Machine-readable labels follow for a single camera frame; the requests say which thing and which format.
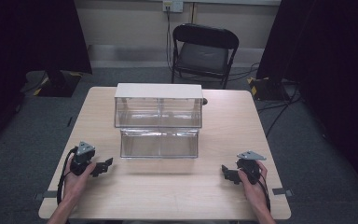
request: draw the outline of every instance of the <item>chair backrest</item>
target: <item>chair backrest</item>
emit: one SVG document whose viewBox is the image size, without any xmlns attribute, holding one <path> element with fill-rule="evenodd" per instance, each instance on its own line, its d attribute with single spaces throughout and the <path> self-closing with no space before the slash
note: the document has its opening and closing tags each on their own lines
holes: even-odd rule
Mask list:
<svg viewBox="0 0 358 224">
<path fill-rule="evenodd" d="M 237 36 L 229 30 L 193 23 L 177 26 L 173 30 L 172 38 L 174 43 L 180 41 L 220 49 L 236 50 L 240 44 Z"/>
</svg>

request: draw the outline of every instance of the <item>plastic storage bin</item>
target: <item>plastic storage bin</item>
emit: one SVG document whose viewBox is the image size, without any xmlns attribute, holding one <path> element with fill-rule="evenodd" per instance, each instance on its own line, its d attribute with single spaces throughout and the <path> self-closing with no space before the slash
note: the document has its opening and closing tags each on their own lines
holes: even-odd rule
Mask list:
<svg viewBox="0 0 358 224">
<path fill-rule="evenodd" d="M 122 158 L 197 158 L 200 85 L 119 83 L 115 127 Z"/>
<path fill-rule="evenodd" d="M 122 158 L 197 158 L 198 129 L 122 129 Z"/>
</svg>

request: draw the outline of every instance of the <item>black curtain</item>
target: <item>black curtain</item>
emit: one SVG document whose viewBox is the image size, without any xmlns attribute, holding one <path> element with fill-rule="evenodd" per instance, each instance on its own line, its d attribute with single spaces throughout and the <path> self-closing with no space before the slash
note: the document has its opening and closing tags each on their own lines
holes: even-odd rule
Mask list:
<svg viewBox="0 0 358 224">
<path fill-rule="evenodd" d="M 300 82 L 358 174 L 358 1 L 282 0 L 257 73 L 270 76 Z"/>
<path fill-rule="evenodd" d="M 0 1 L 0 117 L 29 71 L 91 74 L 73 0 Z"/>
</svg>

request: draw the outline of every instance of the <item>wooden table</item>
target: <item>wooden table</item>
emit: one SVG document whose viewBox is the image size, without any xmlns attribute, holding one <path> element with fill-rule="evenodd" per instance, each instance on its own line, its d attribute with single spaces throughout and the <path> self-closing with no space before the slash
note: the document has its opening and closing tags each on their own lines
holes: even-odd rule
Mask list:
<svg viewBox="0 0 358 224">
<path fill-rule="evenodd" d="M 196 159 L 121 159 L 120 134 L 114 127 L 114 87 L 89 90 L 48 190 L 57 190 L 68 151 L 85 141 L 96 147 L 93 161 L 114 158 L 105 174 L 90 177 L 71 218 L 130 220 L 255 219 L 242 185 L 225 180 L 221 165 L 236 169 L 238 153 L 252 150 L 267 157 L 271 214 L 287 219 L 291 211 L 269 145 L 248 91 L 203 90 L 199 157 Z M 49 218 L 57 203 L 46 198 L 39 216 Z"/>
</svg>

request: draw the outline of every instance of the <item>box lid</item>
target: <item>box lid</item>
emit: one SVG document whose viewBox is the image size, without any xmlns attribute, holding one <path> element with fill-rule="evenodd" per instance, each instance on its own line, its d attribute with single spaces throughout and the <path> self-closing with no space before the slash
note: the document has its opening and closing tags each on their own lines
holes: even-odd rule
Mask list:
<svg viewBox="0 0 358 224">
<path fill-rule="evenodd" d="M 201 85 L 118 83 L 115 97 L 201 99 Z"/>
</svg>

